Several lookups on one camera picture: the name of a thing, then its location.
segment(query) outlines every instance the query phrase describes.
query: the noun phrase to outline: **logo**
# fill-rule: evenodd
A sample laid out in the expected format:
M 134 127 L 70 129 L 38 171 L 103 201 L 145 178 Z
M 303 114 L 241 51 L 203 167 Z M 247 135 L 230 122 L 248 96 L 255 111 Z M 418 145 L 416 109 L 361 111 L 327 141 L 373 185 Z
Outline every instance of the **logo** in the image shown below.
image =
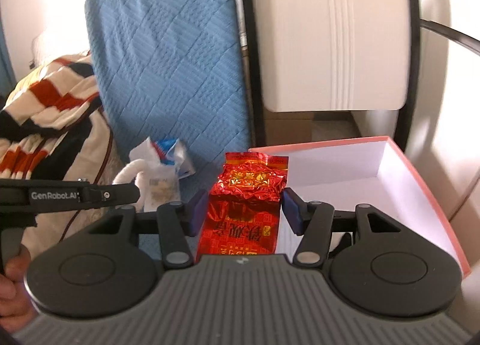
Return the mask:
M 32 200 L 65 200 L 65 199 L 77 199 L 78 193 L 77 192 L 45 192 L 45 193 L 37 193 L 32 192 L 30 195 Z

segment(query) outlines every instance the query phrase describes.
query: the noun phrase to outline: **red foil tea packet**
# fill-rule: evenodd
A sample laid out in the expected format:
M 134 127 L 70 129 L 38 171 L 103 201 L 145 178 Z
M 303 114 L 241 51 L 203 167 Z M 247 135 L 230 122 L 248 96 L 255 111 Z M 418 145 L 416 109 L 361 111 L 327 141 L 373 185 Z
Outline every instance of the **red foil tea packet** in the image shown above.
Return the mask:
M 225 158 L 210 191 L 197 259 L 202 254 L 273 254 L 289 157 L 226 153 Z

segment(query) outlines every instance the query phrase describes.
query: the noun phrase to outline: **human hand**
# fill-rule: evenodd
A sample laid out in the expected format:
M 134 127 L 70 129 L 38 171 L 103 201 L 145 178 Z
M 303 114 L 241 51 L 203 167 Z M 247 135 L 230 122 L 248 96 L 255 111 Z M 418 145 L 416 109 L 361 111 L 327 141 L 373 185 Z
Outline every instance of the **human hand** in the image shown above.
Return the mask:
M 21 245 L 20 253 L 5 265 L 5 276 L 0 275 L 0 325 L 10 333 L 37 315 L 23 283 L 30 261 L 30 252 Z

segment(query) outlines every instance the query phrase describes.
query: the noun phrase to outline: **open box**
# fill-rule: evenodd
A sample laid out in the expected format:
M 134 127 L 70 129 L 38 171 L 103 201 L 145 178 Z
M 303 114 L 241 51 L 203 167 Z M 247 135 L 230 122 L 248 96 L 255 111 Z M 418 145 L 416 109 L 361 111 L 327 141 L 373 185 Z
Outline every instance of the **open box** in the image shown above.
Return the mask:
M 450 223 L 414 166 L 388 136 L 252 148 L 289 157 L 287 186 L 304 201 L 320 200 L 336 210 L 369 203 L 452 255 L 463 276 L 470 273 Z M 302 237 L 282 213 L 276 253 L 292 259 Z

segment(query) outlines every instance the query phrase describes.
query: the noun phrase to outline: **quilted pattern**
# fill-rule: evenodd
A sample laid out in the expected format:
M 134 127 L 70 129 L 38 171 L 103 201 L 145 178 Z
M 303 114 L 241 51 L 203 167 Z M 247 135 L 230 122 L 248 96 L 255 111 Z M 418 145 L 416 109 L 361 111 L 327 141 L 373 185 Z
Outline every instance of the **quilted pattern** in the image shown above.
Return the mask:
M 100 96 L 121 156 L 147 136 L 180 138 L 209 189 L 226 151 L 249 147 L 235 0 L 87 0 Z

